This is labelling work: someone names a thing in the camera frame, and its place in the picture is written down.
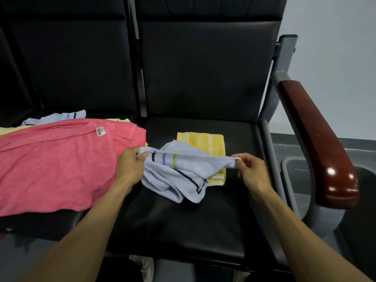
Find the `green stripe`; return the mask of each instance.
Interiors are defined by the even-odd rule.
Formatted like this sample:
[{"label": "green stripe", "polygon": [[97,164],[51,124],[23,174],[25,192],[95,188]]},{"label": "green stripe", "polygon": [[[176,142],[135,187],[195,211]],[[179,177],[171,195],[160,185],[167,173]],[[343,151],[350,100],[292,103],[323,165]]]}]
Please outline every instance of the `green stripe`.
[{"label": "green stripe", "polygon": [[174,169],[176,169],[176,153],[172,156],[172,164],[174,165]]}]

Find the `person's left hand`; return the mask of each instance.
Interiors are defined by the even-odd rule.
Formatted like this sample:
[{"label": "person's left hand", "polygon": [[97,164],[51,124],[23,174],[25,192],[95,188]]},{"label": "person's left hand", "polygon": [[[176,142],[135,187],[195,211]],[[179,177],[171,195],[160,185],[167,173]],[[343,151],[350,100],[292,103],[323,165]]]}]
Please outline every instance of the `person's left hand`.
[{"label": "person's left hand", "polygon": [[141,180],[147,152],[137,156],[139,149],[140,147],[126,148],[120,153],[116,162],[115,182],[124,182],[132,187]]}]

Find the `white tag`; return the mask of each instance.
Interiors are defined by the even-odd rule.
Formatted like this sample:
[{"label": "white tag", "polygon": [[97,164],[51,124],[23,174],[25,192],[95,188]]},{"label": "white tag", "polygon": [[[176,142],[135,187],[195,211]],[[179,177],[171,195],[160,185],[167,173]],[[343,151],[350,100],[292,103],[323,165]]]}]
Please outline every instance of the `white tag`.
[{"label": "white tag", "polygon": [[106,132],[105,132],[105,129],[103,127],[97,127],[97,136],[101,136],[101,135],[104,135]]}]

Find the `person's right arm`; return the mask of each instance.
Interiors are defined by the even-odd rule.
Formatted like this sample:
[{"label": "person's right arm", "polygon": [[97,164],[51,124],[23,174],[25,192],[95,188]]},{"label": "person's right arm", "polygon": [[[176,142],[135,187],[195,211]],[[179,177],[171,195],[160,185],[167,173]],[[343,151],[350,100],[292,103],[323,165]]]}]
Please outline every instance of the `person's right arm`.
[{"label": "person's right arm", "polygon": [[331,249],[282,201],[270,185],[263,160],[248,153],[233,155],[239,176],[258,204],[269,212],[294,278],[298,282],[371,282],[366,275]]}]

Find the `glossy wooden armrest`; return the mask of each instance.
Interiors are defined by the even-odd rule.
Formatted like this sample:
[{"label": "glossy wooden armrest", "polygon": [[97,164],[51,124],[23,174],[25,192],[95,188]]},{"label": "glossy wooden armrest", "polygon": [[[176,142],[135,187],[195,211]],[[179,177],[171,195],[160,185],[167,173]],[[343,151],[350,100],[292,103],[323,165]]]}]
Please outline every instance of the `glossy wooden armrest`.
[{"label": "glossy wooden armrest", "polygon": [[317,205],[332,209],[354,207],[359,199],[354,167],[329,124],[298,81],[278,83],[280,99],[302,148],[306,151]]}]

